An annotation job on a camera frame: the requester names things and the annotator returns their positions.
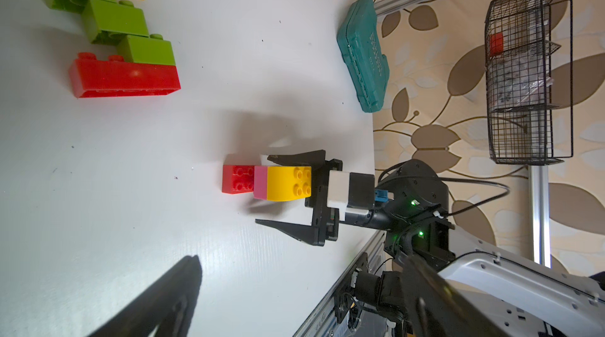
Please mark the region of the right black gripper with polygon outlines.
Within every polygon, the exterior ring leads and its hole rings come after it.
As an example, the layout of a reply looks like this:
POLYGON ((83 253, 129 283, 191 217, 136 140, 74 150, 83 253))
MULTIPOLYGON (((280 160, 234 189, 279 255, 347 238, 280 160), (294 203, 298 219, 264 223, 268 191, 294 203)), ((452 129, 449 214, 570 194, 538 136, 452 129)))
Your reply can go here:
POLYGON ((305 201, 313 209, 311 225, 256 219, 255 223, 274 228, 299 242, 323 247, 338 239, 341 224, 386 231, 392 219, 381 209, 389 201, 387 190, 373 187, 373 175, 343 170, 343 163, 326 161, 324 149, 301 154, 269 155, 267 160, 286 167, 318 168, 314 174, 314 195, 305 201))

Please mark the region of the long red lego front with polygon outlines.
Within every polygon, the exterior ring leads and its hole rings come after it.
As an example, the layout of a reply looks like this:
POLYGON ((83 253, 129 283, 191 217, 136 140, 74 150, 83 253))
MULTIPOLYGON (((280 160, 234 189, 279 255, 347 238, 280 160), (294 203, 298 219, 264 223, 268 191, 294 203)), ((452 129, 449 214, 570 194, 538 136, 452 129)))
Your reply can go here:
POLYGON ((224 165, 222 172, 222 192, 228 195, 245 194, 254 191, 254 165, 224 165))

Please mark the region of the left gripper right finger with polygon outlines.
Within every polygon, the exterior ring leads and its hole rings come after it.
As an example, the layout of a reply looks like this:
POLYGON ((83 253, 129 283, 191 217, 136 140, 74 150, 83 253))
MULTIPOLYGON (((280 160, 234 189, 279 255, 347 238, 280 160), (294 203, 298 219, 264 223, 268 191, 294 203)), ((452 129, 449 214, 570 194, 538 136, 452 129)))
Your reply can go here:
POLYGON ((399 255, 403 303, 417 336, 505 336, 417 256, 399 255))

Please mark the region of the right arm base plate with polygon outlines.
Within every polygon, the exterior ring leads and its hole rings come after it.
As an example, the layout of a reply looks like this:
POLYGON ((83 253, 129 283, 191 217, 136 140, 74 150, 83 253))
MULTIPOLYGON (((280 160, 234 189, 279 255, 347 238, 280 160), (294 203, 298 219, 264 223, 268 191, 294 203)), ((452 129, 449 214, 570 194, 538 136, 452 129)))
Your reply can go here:
POLYGON ((360 272, 366 272, 368 253, 361 253, 357 260, 345 272, 332 295, 334 314, 337 323, 341 324, 354 304, 354 285, 360 272))

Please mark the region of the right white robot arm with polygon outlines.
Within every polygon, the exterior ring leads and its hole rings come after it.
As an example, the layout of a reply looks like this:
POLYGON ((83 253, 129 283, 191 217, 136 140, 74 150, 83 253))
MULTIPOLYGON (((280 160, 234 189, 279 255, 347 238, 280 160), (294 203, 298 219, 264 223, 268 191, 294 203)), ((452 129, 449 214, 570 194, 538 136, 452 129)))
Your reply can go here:
POLYGON ((376 234, 297 330, 347 336, 365 318, 388 336, 602 336, 604 276, 550 269, 475 237, 450 218, 448 179, 412 159, 379 176, 345 172, 322 150, 272 155, 308 167, 309 225, 264 225, 321 247, 342 224, 376 234))

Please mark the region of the pink lego brick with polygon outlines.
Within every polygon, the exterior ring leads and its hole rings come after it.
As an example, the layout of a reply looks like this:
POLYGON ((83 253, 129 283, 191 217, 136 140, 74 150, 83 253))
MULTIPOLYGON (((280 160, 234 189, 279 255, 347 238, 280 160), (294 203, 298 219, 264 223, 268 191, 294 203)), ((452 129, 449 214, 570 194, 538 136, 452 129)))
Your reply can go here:
POLYGON ((254 189, 255 199, 267 199, 268 168, 266 166, 255 166, 254 189))

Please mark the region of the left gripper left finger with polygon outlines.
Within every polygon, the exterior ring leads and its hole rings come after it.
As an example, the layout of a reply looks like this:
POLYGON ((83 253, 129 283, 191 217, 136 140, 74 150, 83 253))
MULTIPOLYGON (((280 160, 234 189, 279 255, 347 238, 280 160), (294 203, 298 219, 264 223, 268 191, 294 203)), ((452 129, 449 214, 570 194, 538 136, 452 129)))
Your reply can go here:
POLYGON ((195 313, 203 270, 185 256, 93 336, 186 336, 195 313))

